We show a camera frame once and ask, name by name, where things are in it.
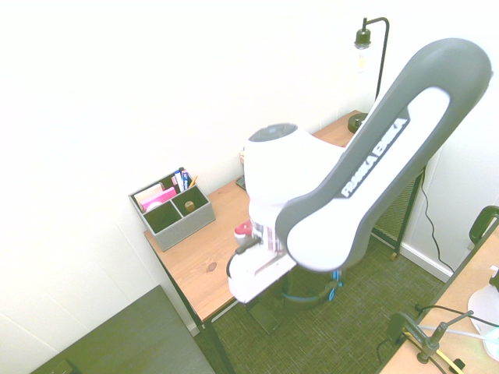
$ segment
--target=red object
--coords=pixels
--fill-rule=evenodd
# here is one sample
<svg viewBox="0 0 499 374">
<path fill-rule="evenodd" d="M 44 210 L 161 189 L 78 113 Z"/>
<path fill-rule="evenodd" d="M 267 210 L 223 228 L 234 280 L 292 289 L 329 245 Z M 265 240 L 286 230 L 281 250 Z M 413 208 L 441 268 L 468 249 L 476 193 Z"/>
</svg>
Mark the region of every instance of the red object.
<svg viewBox="0 0 499 374">
<path fill-rule="evenodd" d="M 240 224 L 237 228 L 234 229 L 234 234 L 251 236 L 252 231 L 253 227 L 251 226 L 251 220 L 247 220 L 246 222 Z"/>
</svg>

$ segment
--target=carpet floor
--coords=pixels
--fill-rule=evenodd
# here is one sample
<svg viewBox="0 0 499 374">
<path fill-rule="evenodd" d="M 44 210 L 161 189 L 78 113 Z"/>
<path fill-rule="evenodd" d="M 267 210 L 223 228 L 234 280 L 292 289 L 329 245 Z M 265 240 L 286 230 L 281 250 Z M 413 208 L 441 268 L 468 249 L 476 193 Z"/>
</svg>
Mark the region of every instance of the carpet floor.
<svg viewBox="0 0 499 374">
<path fill-rule="evenodd" d="M 278 320 L 268 335 L 238 304 L 214 322 L 214 328 L 237 374 L 270 373 L 375 373 L 380 368 L 377 345 L 387 336 L 390 316 L 405 312 L 413 318 L 416 303 L 426 305 L 444 286 L 406 258 L 391 261 L 391 249 L 371 238 L 363 260 L 345 273 L 343 287 L 331 302 L 311 310 L 284 308 L 276 287 L 259 298 Z M 293 270 L 295 295 L 316 295 L 330 280 L 328 275 Z M 198 334 L 196 342 L 217 374 L 225 368 Z M 380 349 L 384 360 L 392 351 Z"/>
</svg>

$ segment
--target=franka emika robot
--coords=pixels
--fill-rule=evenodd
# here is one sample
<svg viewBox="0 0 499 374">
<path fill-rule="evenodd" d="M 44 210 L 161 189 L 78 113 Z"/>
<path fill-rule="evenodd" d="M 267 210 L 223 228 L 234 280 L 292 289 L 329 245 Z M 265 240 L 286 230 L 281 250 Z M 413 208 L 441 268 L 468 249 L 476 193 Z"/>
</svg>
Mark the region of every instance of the franka emika robot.
<svg viewBox="0 0 499 374">
<path fill-rule="evenodd" d="M 366 253 L 370 232 L 396 196 L 485 93 L 490 60 L 476 44 L 443 39 L 419 50 L 345 147 L 277 124 L 245 144 L 251 236 L 227 266 L 248 303 L 295 265 L 344 270 Z"/>
</svg>

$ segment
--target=marker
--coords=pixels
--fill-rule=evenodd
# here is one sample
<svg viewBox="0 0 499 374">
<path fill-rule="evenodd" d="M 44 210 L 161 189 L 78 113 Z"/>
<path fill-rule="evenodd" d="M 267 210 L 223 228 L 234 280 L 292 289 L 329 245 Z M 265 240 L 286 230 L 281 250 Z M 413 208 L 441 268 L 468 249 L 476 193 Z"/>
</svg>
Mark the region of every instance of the marker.
<svg viewBox="0 0 499 374">
<path fill-rule="evenodd" d="M 187 174 L 187 171 L 183 170 L 182 171 L 182 182 L 184 184 L 184 191 L 189 188 L 189 174 Z"/>
<path fill-rule="evenodd" d="M 177 180 L 177 185 L 179 185 L 180 192 L 184 191 L 184 184 L 182 183 L 182 175 L 180 174 L 180 171 L 175 172 L 175 179 Z"/>
<path fill-rule="evenodd" d="M 196 183 L 196 179 L 197 179 L 197 174 L 194 175 L 194 179 L 192 182 L 190 182 L 189 188 L 191 188 L 194 185 L 194 183 Z"/>
</svg>

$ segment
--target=wooden desk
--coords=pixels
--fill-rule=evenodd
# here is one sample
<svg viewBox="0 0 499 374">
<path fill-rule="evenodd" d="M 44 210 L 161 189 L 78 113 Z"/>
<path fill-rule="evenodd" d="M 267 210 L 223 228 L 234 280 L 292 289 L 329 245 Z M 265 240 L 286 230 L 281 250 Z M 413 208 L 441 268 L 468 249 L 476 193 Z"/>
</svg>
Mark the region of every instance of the wooden desk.
<svg viewBox="0 0 499 374">
<path fill-rule="evenodd" d="M 447 306 L 462 312 L 468 311 L 468 300 L 471 295 L 485 287 L 490 277 L 493 275 L 490 267 L 499 266 L 499 228 L 497 227 L 486 238 L 484 243 L 476 250 L 474 256 L 463 266 L 458 276 L 449 280 L 448 288 L 442 296 L 434 302 L 436 305 Z M 426 326 L 438 326 L 442 321 L 454 319 L 457 315 L 441 309 L 431 309 L 420 323 Z M 463 330 L 470 333 L 476 333 L 469 319 L 463 319 L 452 325 L 450 329 Z M 431 331 L 425 331 L 426 334 L 432 334 Z M 442 353 L 447 355 L 452 361 L 460 358 L 466 367 L 463 369 L 467 374 L 493 373 L 499 372 L 499 362 L 493 360 L 483 347 L 481 340 L 463 337 L 446 333 L 441 340 Z M 431 362 L 421 364 L 416 359 L 419 351 L 409 342 L 405 342 L 397 353 L 391 358 L 386 366 L 381 370 L 382 374 L 399 374 L 400 372 L 412 373 L 440 373 L 440 370 Z M 434 355 L 434 359 L 448 371 L 448 365 L 440 358 Z"/>
<path fill-rule="evenodd" d="M 336 146 L 346 146 L 353 136 L 348 130 L 348 120 L 355 113 L 359 112 L 345 115 L 314 135 Z M 144 234 L 194 322 L 211 339 L 228 372 L 233 373 L 234 369 L 211 320 L 234 301 L 228 289 L 226 267 L 237 248 L 234 228 L 250 218 L 250 198 L 232 181 L 212 192 L 208 199 L 216 220 L 166 252 L 161 250 L 149 231 Z"/>
</svg>

